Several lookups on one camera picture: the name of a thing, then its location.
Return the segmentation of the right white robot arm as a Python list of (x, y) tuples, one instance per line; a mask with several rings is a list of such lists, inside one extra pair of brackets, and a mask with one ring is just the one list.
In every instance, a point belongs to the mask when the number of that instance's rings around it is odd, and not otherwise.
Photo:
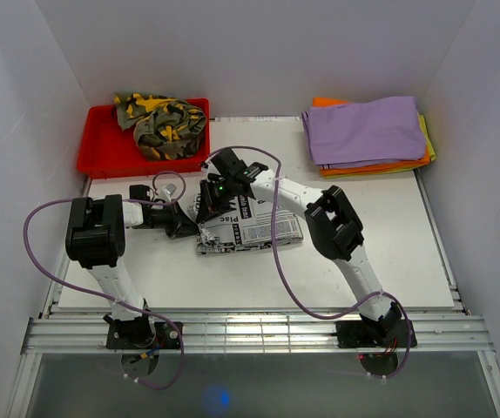
[(199, 223), (227, 212), (231, 199), (244, 196), (288, 210), (305, 220), (314, 249), (332, 261), (356, 299), (354, 310), (373, 347), (412, 348), (414, 328), (402, 304), (382, 288), (364, 245), (363, 224), (345, 192), (336, 185), (313, 188), (282, 177), (279, 167), (245, 163), (232, 147), (213, 152), (202, 163)]

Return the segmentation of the newspaper print trousers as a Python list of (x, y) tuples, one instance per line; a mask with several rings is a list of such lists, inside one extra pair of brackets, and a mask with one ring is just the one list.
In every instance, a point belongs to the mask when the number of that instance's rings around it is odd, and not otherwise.
[(237, 196), (230, 205), (229, 212), (199, 224), (198, 254), (258, 251), (271, 247), (273, 239), (280, 246), (304, 239), (298, 217), (287, 210), (276, 210), (276, 233), (272, 233), (271, 203)]

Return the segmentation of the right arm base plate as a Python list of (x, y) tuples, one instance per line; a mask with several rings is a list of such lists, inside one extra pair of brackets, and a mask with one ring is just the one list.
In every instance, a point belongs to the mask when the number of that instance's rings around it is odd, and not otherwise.
[(410, 320), (399, 320), (389, 331), (376, 330), (362, 320), (335, 322), (333, 336), (339, 348), (406, 348), (417, 347), (416, 334)]

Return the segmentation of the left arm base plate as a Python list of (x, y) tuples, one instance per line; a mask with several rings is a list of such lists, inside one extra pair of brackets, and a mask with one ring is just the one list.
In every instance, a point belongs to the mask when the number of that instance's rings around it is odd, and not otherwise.
[(183, 331), (183, 323), (175, 322), (179, 331), (175, 331), (172, 326), (164, 321), (154, 321), (152, 324), (153, 337), (147, 342), (135, 344), (125, 337), (120, 337), (113, 325), (108, 327), (105, 348), (110, 350), (150, 350), (155, 347), (161, 349), (177, 350), (180, 348), (179, 336)]

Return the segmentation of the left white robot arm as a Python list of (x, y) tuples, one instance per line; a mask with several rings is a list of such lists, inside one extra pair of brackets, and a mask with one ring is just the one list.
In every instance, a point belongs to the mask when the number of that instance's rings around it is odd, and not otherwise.
[(197, 225), (172, 197), (173, 184), (156, 192), (148, 185), (129, 187), (128, 201), (119, 194), (102, 199), (78, 198), (71, 203), (65, 238), (70, 260), (76, 261), (109, 295), (111, 311), (108, 349), (178, 349), (181, 324), (172, 327), (146, 312), (145, 298), (135, 289), (125, 264), (125, 232), (134, 229), (162, 229), (170, 239), (194, 236)]

